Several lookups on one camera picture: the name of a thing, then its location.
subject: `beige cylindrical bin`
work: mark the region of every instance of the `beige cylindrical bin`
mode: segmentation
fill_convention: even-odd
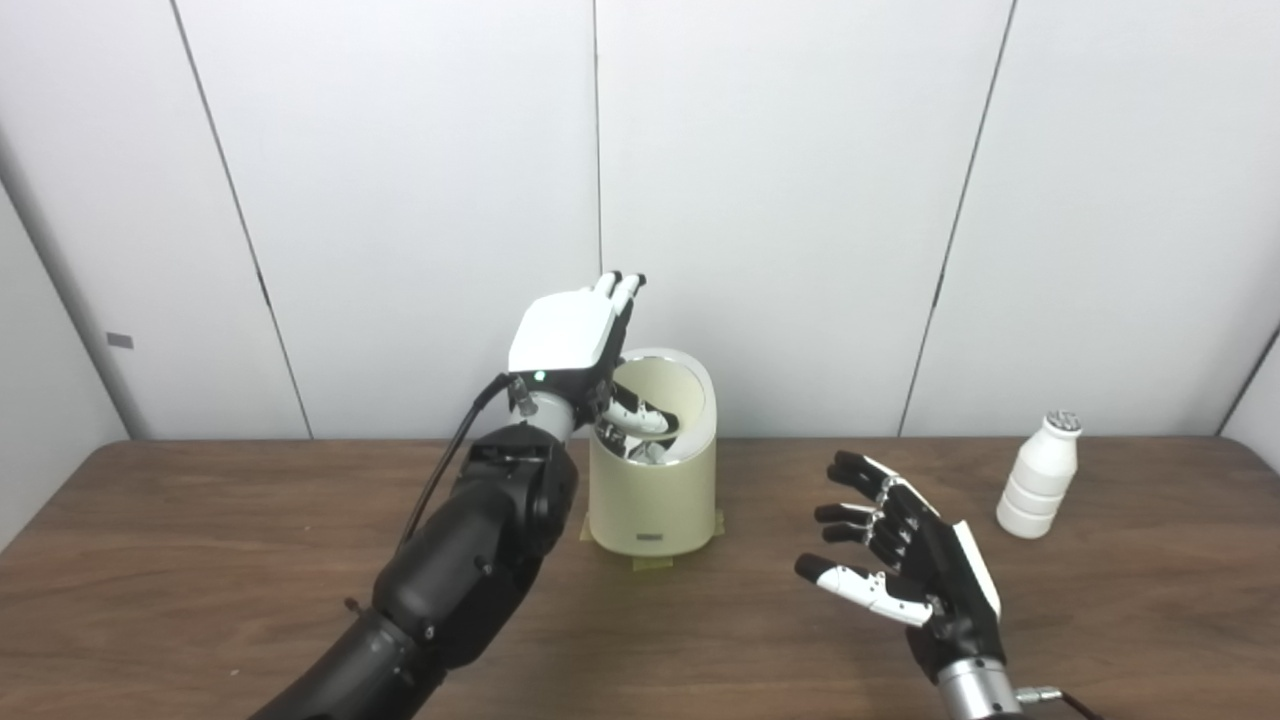
[[[602,547],[636,557],[692,552],[716,532],[716,391],[701,363],[667,348],[632,350],[620,384],[673,413],[675,437],[591,433],[588,521]]]

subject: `tape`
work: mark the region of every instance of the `tape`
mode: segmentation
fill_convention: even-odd
[[[718,538],[724,534],[724,511],[719,507],[716,509],[716,532],[712,533],[713,538]],[[595,542],[595,537],[591,536],[591,518],[589,515],[582,516],[582,529],[577,533],[579,542]],[[675,557],[632,557],[631,559],[631,571],[639,573],[641,570],[662,570],[663,568],[675,568]]]
[[[675,557],[632,557],[631,559],[631,571],[639,573],[640,570],[660,570],[663,568],[671,568],[676,564]]]

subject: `cylindrical container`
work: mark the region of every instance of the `cylindrical container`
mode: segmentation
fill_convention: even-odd
[[[602,547],[636,557],[692,552],[716,532],[716,391],[701,363],[667,348],[623,352],[613,379],[676,415],[673,437],[591,433],[588,521]]]
[[[1074,413],[1055,410],[1039,432],[1018,451],[1014,470],[996,506],[996,519],[1010,533],[1034,539],[1053,525],[1066,488],[1075,477],[1075,438],[1080,420]]]

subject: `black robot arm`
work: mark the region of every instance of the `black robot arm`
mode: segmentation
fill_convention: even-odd
[[[449,498],[378,575],[370,607],[251,720],[412,717],[520,606],[576,488],[564,445],[541,429],[477,439]]]

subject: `robot finger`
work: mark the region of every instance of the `robot finger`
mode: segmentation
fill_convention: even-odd
[[[872,555],[878,557],[881,562],[895,573],[902,570],[902,557],[906,556],[906,544],[900,539],[873,533],[870,539],[867,541],[867,547],[872,548]]]
[[[591,292],[612,299],[613,286],[618,284],[618,281],[621,279],[622,279],[622,273],[617,270],[613,270],[612,273],[604,273],[603,275],[600,275],[600,279],[595,281],[595,287],[591,288]]]
[[[870,528],[852,523],[835,523],[822,529],[822,539],[827,542],[856,542],[865,544],[870,538]]]
[[[901,478],[890,482],[881,497],[881,507],[884,510],[884,515],[911,530],[920,528],[920,519],[924,515],[937,515],[933,506],[925,502],[920,493],[915,492],[915,488]]]
[[[833,483],[851,487],[873,501],[878,501],[881,489],[884,484],[884,478],[870,477],[860,471],[851,471],[840,462],[827,466],[827,479]]]
[[[626,433],[662,436],[680,430],[675,413],[649,405],[618,382],[613,383],[613,396],[602,418]]]
[[[819,505],[813,511],[813,519],[819,523],[852,523],[855,525],[869,525],[872,515],[877,510],[869,505],[851,505],[836,502],[832,505]]]
[[[613,287],[613,311],[618,315],[635,300],[636,292],[645,284],[644,275],[627,275]]]
[[[892,468],[877,462],[860,452],[847,452],[841,450],[836,452],[836,464],[849,471],[863,473],[881,480],[897,477],[897,473]]]
[[[819,588],[899,623],[919,628],[933,616],[933,606],[914,600],[914,594],[896,597],[888,588],[890,578],[884,573],[873,574],[865,568],[846,568],[809,553],[796,560],[795,569],[797,575]],[[904,585],[895,583],[895,587]]]

